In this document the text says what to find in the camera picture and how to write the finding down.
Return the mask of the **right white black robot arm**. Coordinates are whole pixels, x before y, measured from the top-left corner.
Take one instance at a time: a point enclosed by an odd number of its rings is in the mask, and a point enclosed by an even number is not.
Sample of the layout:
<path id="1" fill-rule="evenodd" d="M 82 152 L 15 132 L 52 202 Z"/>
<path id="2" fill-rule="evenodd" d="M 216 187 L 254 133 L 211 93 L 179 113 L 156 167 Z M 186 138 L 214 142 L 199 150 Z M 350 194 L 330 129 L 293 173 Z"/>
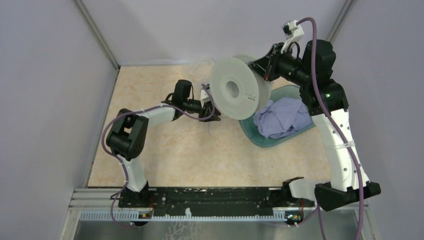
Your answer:
<path id="1" fill-rule="evenodd" d="M 303 56 L 283 51 L 283 43 L 248 62 L 248 67 L 266 82 L 284 78 L 299 86 L 300 99 L 318 128 L 330 167 L 330 181 L 307 181 L 302 177 L 283 183 L 281 199 L 295 206 L 301 199 L 317 202 L 324 211 L 332 211 L 381 193 L 381 186 L 364 171 L 349 123 L 349 103 L 344 88 L 332 79 L 336 53 L 329 41 L 307 43 Z"/>

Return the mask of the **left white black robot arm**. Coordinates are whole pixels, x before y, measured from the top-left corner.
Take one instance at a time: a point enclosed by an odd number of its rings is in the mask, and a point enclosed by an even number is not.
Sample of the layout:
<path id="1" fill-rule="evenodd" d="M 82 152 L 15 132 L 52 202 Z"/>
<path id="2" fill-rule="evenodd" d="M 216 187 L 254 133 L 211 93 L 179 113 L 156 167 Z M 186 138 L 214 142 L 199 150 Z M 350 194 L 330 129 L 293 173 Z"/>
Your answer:
<path id="1" fill-rule="evenodd" d="M 123 108 L 106 125 L 100 137 L 101 147 L 105 153 L 119 161 L 124 173 L 123 187 L 115 196 L 129 195 L 131 202 L 138 207 L 149 203 L 148 181 L 138 158 L 144 149 L 150 127 L 176 121 L 181 116 L 199 122 L 220 121 L 221 113 L 215 105 L 210 86 L 202 84 L 201 92 L 206 97 L 195 99 L 192 82 L 180 79 L 174 91 L 158 105 L 138 111 Z"/>

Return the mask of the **white perforated cable spool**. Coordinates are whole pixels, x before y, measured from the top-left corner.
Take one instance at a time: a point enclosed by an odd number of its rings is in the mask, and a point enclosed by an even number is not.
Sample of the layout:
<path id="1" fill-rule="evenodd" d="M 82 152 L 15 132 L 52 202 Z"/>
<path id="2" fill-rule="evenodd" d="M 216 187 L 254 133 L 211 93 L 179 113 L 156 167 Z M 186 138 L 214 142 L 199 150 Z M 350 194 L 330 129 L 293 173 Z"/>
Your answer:
<path id="1" fill-rule="evenodd" d="M 210 93 L 215 106 L 227 117 L 245 120 L 270 100 L 272 84 L 248 66 L 256 60 L 249 54 L 219 59 L 210 73 Z"/>

